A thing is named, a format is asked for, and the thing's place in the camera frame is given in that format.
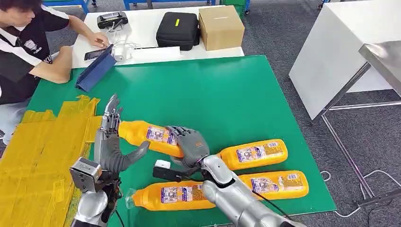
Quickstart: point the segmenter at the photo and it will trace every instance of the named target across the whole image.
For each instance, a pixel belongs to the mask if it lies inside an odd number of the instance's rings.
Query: bottle label
[[[161,191],[162,203],[189,202],[205,200],[202,192],[202,185],[185,187],[166,187]]]
[[[237,150],[239,162],[249,162],[257,159],[264,159],[283,155],[278,142],[270,142],[262,146],[255,146]]]
[[[251,178],[252,189],[257,193],[297,191],[304,188],[298,174],[279,176],[274,180],[265,177]]]
[[[278,192],[279,186],[265,177],[251,178],[252,189],[257,193]]]
[[[169,130],[162,127],[149,126],[146,138],[171,145],[177,145],[174,135],[170,133]]]
[[[304,188],[298,174],[288,174],[279,177],[279,186],[282,191],[296,191]]]

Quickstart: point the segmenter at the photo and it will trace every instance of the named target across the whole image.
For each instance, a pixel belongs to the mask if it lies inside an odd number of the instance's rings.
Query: stainless steel table
[[[367,198],[359,201],[358,206],[363,207],[373,203],[390,200],[396,196],[401,196],[401,189],[388,192],[383,195],[375,195],[372,192],[369,184],[365,181],[359,168],[355,164],[351,155],[344,147],[341,139],[338,137],[336,131],[330,124],[325,116],[327,111],[346,110],[346,109],[359,109],[368,107],[379,107],[388,105],[401,105],[401,101],[383,102],[383,103],[369,103],[358,105],[343,105],[335,106],[335,104],[345,95],[345,93],[367,72],[370,67],[374,67],[386,81],[393,87],[399,96],[401,96],[401,41],[390,41],[378,44],[364,44],[359,53],[366,59],[366,63],[358,70],[358,72],[345,84],[345,86],[336,94],[336,96],[325,106],[325,108],[313,119],[313,123],[322,117],[330,133],[333,135],[342,153],[347,159],[350,166],[356,173],[363,189],[367,194]]]

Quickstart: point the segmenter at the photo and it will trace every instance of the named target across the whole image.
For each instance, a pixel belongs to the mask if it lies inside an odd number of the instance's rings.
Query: power adapter
[[[116,61],[125,61],[127,59],[127,48],[124,45],[114,46],[113,57]]]

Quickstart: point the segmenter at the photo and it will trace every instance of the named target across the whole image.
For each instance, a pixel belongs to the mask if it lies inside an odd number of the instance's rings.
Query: brown box
[[[234,6],[199,9],[199,26],[207,51],[239,47],[244,25]]]

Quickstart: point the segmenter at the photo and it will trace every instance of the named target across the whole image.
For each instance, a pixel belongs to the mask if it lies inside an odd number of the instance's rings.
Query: black hair
[[[19,8],[23,11],[36,11],[40,8],[42,0],[0,0],[0,9],[7,11],[10,8]]]

